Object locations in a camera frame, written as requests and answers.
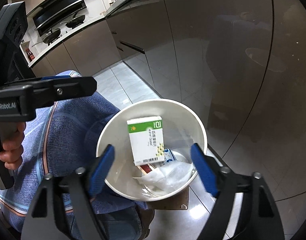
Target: pan handle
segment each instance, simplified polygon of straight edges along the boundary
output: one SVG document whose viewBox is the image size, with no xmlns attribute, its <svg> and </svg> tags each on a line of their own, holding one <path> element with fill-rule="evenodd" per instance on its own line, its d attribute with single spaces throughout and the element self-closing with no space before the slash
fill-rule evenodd
<svg viewBox="0 0 306 240">
<path fill-rule="evenodd" d="M 33 44 L 32 47 L 34 47 L 36 44 L 39 44 L 39 43 L 42 43 L 42 42 L 43 42 L 43 41 L 39 41 L 39 42 Z"/>
</svg>

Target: green label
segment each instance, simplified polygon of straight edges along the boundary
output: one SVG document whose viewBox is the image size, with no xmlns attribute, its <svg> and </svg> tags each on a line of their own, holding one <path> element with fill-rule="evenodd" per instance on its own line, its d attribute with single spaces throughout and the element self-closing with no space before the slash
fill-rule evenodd
<svg viewBox="0 0 306 240">
<path fill-rule="evenodd" d="M 128 132 L 142 132 L 146 131 L 147 128 L 151 128 L 152 130 L 161 129 L 162 120 L 152 121 L 152 122 L 141 122 L 141 123 L 133 123 L 128 125 Z"/>
</svg>

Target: black range hood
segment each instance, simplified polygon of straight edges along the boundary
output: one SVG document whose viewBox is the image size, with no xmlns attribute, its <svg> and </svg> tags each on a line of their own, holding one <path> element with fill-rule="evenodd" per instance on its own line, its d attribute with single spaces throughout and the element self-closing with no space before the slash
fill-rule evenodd
<svg viewBox="0 0 306 240">
<path fill-rule="evenodd" d="M 55 0 L 33 17 L 35 30 L 42 36 L 56 24 L 84 8 L 84 0 Z"/>
</svg>

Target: finger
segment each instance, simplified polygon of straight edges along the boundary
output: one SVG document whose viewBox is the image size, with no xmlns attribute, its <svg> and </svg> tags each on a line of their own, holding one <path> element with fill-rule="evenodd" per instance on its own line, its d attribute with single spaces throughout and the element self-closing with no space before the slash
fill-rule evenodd
<svg viewBox="0 0 306 240">
<path fill-rule="evenodd" d="M 25 138 L 23 132 L 16 131 L 11 139 L 7 139 L 3 142 L 3 149 L 5 151 L 11 151 L 19 148 Z"/>
<path fill-rule="evenodd" d="M 21 145 L 19 148 L 12 151 L 4 151 L 0 153 L 0 160 L 6 163 L 13 163 L 23 154 L 24 148 Z"/>
<path fill-rule="evenodd" d="M 24 132 L 26 129 L 26 122 L 18 122 L 17 123 L 17 130 L 19 132 Z"/>
<path fill-rule="evenodd" d="M 19 168 L 19 166 L 21 166 L 23 162 L 22 157 L 20 157 L 16 162 L 13 163 L 5 163 L 5 168 L 9 169 L 9 170 L 17 170 Z"/>
</svg>

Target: backsplash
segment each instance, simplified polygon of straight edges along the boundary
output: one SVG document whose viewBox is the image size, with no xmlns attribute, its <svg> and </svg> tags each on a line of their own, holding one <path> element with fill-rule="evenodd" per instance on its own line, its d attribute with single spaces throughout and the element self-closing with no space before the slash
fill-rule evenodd
<svg viewBox="0 0 306 240">
<path fill-rule="evenodd" d="M 85 20 L 84 22 L 87 22 L 95 17 L 98 17 L 102 12 L 106 11 L 105 5 L 103 3 L 103 0 L 84 0 L 86 8 L 80 10 L 77 13 L 77 16 L 84 14 L 85 15 Z M 69 16 L 68 18 L 64 19 L 63 21 L 69 21 L 71 20 L 73 15 Z M 27 18 L 28 22 L 28 28 L 27 31 L 24 35 L 24 41 L 30 41 L 29 49 L 33 52 L 35 56 L 40 54 L 46 47 L 48 46 L 45 43 L 39 43 L 36 44 L 34 47 L 32 47 L 33 44 L 43 41 L 43 38 L 45 35 L 40 37 L 38 32 L 35 30 L 36 26 L 34 24 L 34 21 L 32 18 Z M 71 28 L 67 28 L 65 26 L 65 23 L 58 23 L 55 25 L 52 29 L 61 29 L 61 35 L 64 35 L 66 32 L 71 31 Z"/>
</svg>

